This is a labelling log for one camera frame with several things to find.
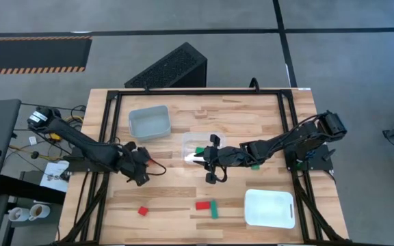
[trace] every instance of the concrete floor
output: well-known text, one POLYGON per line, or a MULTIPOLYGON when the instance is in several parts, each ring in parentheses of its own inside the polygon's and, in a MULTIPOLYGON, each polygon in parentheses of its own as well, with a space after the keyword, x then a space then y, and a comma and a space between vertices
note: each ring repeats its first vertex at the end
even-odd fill
MULTIPOLYGON (((394 1, 280 1, 286 28, 394 27, 394 1)), ((0 0, 0 32, 277 27, 271 1, 0 0)), ((394 122, 394 33, 290 34, 299 87, 318 111, 340 114, 349 133, 332 144, 337 189, 351 239, 394 245, 394 147, 381 130, 394 122)), ((79 74, 0 75, 0 99, 61 107, 86 104, 91 88, 123 83, 189 42, 208 58, 209 87, 288 87, 277 34, 95 37, 79 74)), ((32 107, 23 107, 25 128, 32 107)), ((27 143, 21 132, 14 144, 27 143)), ((44 163, 36 161, 40 167, 44 163)), ((3 173, 33 170, 11 157, 3 173)), ((16 230, 13 245, 54 239, 57 225, 16 230)))

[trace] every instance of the wooden table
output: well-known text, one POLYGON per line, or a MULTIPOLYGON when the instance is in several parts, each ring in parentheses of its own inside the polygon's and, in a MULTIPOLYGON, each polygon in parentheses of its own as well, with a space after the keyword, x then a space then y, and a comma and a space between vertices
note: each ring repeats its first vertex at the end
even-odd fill
MULTIPOLYGON (((99 138, 106 93, 106 89, 90 92, 82 132, 93 139, 99 138)), ((293 97, 299 121, 316 114, 310 90, 293 89, 293 97)), ((181 159, 182 135, 186 132, 223 132, 228 146, 270 139, 283 133, 275 95, 124 96, 117 130, 122 142, 134 140, 129 134, 129 112, 155 105, 167 105, 172 134, 137 144, 147 147, 152 157, 168 171, 163 176, 151 176, 142 187, 127 182, 122 174, 110 176, 101 244, 302 242, 297 209, 296 226, 291 230, 250 226, 244 221, 244 194, 248 189, 288 191, 294 195, 282 152, 277 152, 260 170, 228 168, 228 181, 216 185, 205 182, 207 171, 201 166, 187 164, 181 159), (212 219, 209 210, 195 209, 195 202, 210 199, 217 200, 219 219, 212 219), (149 208, 147 216, 137 213, 140 206, 149 208)), ((287 103, 285 107, 289 116, 287 103)), ((156 167, 148 169, 153 173, 161 171, 156 167)), ((70 179, 60 219, 62 236, 73 226, 83 177, 84 174, 75 174, 70 179)), ((319 211, 338 234, 347 238, 334 182, 321 171, 311 172, 311 180, 319 211)), ((86 182, 80 214, 86 205, 88 186, 86 182)), ((91 216, 88 238, 93 238, 95 218, 96 211, 91 216)), ((309 233, 314 238, 307 208, 306 218, 309 233)))

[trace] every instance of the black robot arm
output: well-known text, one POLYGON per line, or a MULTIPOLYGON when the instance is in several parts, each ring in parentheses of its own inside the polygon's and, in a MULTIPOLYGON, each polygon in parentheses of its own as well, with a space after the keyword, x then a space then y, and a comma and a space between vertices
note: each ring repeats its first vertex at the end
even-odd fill
POLYGON ((195 162, 203 165, 209 172, 206 176, 207 182, 215 184, 217 181, 227 180, 227 167, 261 165, 279 150, 284 150, 291 160, 307 162, 314 157, 315 150, 323 143, 340 140, 346 133, 338 115, 327 111, 308 117, 289 132, 275 138, 241 143, 240 148, 228 146, 218 149, 220 139, 212 135, 213 146, 207 146, 202 153, 195 155, 203 157, 205 161, 195 162), (223 179, 215 175, 217 167, 223 170, 223 179))
POLYGON ((57 109, 37 107, 27 120, 28 128, 33 132, 55 133, 73 144, 78 156, 66 156, 68 161, 86 158, 93 165, 100 165, 104 172, 121 172, 138 186, 149 181, 146 173, 146 163, 151 159, 145 148, 136 148, 134 142, 125 146, 113 143, 99 143, 87 135, 75 130, 65 122, 57 109))

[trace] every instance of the red cube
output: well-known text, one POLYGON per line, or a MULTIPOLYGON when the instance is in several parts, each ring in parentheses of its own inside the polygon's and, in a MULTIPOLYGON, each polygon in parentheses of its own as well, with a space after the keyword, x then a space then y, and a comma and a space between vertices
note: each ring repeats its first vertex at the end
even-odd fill
POLYGON ((146 207, 140 207, 140 209, 137 211, 138 214, 145 216, 148 213, 148 208, 146 207))
POLYGON ((211 208, 210 202, 196 202, 196 210, 210 209, 210 208, 211 208))

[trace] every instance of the cup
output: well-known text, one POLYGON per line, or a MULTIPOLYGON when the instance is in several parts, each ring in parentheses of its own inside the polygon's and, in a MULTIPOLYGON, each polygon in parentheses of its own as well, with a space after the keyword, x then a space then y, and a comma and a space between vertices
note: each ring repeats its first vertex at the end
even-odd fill
POLYGON ((8 219, 10 221, 26 221, 30 216, 28 208, 13 208, 8 211, 8 219))
POLYGON ((28 220, 33 221, 37 218, 45 218, 49 215, 50 209, 47 205, 36 204, 30 209, 30 217, 28 220))

